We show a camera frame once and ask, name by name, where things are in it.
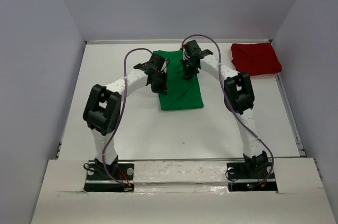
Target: robotic arm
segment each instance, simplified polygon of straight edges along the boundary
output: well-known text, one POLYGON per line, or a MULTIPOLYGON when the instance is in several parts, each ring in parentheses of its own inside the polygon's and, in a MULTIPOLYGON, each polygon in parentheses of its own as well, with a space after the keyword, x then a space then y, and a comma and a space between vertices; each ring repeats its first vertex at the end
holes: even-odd
MULTIPOLYGON (((133 70, 126 76, 128 82, 127 96, 148 84, 151 85, 152 92, 166 94, 166 66, 167 60, 155 53, 152 54, 148 62, 134 66, 133 70)), ((116 128, 124 95, 124 78, 106 86, 96 84, 91 89, 86 108, 84 109, 83 119, 87 122, 95 140, 95 164, 97 168, 102 170, 102 152, 116 128)), ((113 175, 117 169, 118 162, 114 140, 106 148, 104 157, 108 170, 113 175)))
MULTIPOLYGON (((184 76, 191 78, 199 73, 199 69, 209 73, 219 81, 219 60, 213 56, 210 50, 202 51, 195 40, 183 45, 183 66, 184 76)), ((233 111, 237 113, 239 120, 256 133, 256 126, 252 109, 254 107, 254 91, 252 89, 250 76, 246 72, 239 73, 224 64, 220 67, 221 80, 223 87, 229 98, 233 111)), ((224 103, 229 111, 229 103, 224 99, 224 103)), ((268 157, 261 142, 254 137, 243 125, 236 119, 239 132, 243 142, 243 163, 242 173, 246 173, 251 178, 256 178, 266 171, 270 166, 268 157)))

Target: folded red cloth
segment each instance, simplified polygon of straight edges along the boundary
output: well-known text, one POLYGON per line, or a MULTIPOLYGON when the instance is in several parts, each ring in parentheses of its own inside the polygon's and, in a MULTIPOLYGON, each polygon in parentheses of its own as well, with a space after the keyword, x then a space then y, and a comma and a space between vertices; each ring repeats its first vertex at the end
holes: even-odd
POLYGON ((234 43, 231 52, 232 63, 239 72, 247 72, 250 76, 281 72, 281 64, 270 43, 234 43))

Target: red cloth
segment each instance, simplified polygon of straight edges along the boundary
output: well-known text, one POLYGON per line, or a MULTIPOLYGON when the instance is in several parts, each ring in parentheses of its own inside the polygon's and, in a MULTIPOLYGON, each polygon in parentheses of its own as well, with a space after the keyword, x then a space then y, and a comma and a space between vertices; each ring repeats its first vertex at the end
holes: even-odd
POLYGON ((234 43, 231 52, 232 63, 239 72, 247 72, 250 76, 281 72, 281 64, 270 43, 234 43))

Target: wall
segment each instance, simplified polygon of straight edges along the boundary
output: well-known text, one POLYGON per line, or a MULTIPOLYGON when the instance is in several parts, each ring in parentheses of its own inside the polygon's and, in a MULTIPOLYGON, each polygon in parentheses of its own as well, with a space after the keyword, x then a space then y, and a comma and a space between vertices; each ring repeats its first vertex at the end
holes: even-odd
POLYGON ((273 41, 306 153, 338 219, 338 0, 297 0, 273 41))
POLYGON ((30 223, 83 54, 62 0, 0 0, 0 223, 30 223))
POLYGON ((295 0, 64 0, 85 40, 270 39, 295 0))

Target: green towel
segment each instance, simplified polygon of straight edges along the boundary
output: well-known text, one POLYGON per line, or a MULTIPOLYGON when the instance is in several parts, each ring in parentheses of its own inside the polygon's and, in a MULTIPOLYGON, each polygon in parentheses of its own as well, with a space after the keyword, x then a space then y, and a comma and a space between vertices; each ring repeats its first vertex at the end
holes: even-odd
POLYGON ((200 92, 200 85, 197 76, 186 80, 183 77, 182 51, 154 51, 154 53, 169 59, 168 72, 168 93, 158 95, 161 110, 182 110, 203 108, 203 101, 200 92))

